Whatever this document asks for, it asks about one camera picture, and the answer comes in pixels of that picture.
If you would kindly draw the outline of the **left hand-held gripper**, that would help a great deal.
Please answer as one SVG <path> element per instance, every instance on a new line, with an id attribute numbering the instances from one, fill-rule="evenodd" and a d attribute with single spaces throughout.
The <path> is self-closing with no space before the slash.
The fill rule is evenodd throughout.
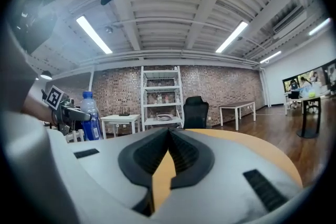
<path id="1" fill-rule="evenodd" d="M 48 93 L 43 89 L 42 101 L 51 109 L 52 124 L 64 136 L 72 131 L 74 121 L 90 121 L 91 115 L 75 107 L 74 99 L 70 98 L 56 86 L 52 86 Z"/>

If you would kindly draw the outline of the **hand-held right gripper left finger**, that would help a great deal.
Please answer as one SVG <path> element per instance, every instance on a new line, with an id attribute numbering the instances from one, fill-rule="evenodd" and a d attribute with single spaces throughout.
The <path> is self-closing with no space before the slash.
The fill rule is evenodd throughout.
<path id="1" fill-rule="evenodd" d="M 88 142 L 67 143 L 48 132 L 60 223 L 153 223 L 152 175 L 167 151 L 166 128 Z"/>

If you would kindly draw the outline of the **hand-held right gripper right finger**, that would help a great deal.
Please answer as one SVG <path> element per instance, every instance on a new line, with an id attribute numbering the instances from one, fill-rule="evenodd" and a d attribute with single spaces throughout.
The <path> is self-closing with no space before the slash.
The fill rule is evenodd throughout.
<path id="1" fill-rule="evenodd" d="M 176 176 L 158 223 L 281 223 L 302 191 L 290 158 L 260 138 L 214 129 L 170 129 Z"/>

